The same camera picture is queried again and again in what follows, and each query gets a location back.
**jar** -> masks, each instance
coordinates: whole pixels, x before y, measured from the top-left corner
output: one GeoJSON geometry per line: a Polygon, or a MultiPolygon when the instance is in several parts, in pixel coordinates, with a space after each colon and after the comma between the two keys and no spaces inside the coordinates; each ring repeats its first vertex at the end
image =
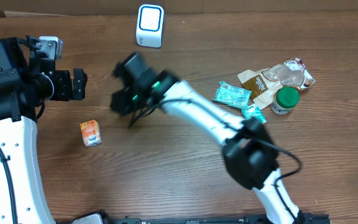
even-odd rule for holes
{"type": "Polygon", "coordinates": [[[279,90],[274,96],[273,103],[270,107],[274,113],[284,115],[298,104],[299,99],[298,91],[295,88],[286,86],[279,90]]]}

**green led light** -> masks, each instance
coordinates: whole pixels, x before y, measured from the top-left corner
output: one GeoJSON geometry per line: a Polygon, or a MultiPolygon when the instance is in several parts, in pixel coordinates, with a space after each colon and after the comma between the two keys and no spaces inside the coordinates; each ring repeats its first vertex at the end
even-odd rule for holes
{"type": "Polygon", "coordinates": [[[161,84],[160,81],[157,81],[152,85],[152,88],[158,88],[160,84],[161,84]]]}

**green jar lid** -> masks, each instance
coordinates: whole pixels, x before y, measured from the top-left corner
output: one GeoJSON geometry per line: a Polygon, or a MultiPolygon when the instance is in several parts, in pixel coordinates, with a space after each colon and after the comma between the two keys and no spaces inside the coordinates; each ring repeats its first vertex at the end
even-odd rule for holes
{"type": "Polygon", "coordinates": [[[277,104],[282,108],[290,109],[299,102],[299,93],[296,89],[286,86],[278,91],[276,95],[277,104]]]}

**plastic bag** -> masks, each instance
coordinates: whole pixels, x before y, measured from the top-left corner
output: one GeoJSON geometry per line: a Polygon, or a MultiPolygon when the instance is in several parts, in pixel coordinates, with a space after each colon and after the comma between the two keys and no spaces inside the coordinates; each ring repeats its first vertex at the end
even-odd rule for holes
{"type": "Polygon", "coordinates": [[[86,147],[95,146],[102,143],[99,124],[95,120],[87,121],[80,124],[82,139],[86,147]]]}
{"type": "Polygon", "coordinates": [[[241,110],[241,113],[246,120],[250,120],[252,117],[255,117],[260,122],[262,122],[262,124],[266,123],[265,116],[262,114],[262,111],[255,103],[253,105],[248,106],[248,110],[241,110]]]}
{"type": "Polygon", "coordinates": [[[249,97],[251,96],[251,91],[231,86],[225,82],[219,82],[221,85],[215,93],[214,101],[224,103],[228,106],[233,106],[239,109],[247,109],[249,97]]]}
{"type": "Polygon", "coordinates": [[[242,86],[252,92],[251,99],[260,109],[270,105],[277,91],[283,86],[303,90],[316,82],[299,58],[291,58],[272,68],[256,72],[246,70],[238,74],[238,78],[242,86]]]}

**white plug-in device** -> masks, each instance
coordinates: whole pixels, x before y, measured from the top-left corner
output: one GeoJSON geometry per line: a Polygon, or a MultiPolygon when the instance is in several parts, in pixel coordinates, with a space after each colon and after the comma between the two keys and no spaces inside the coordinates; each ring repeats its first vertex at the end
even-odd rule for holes
{"type": "Polygon", "coordinates": [[[137,15],[136,41],[144,47],[161,47],[164,9],[161,6],[144,4],[137,15]]]}

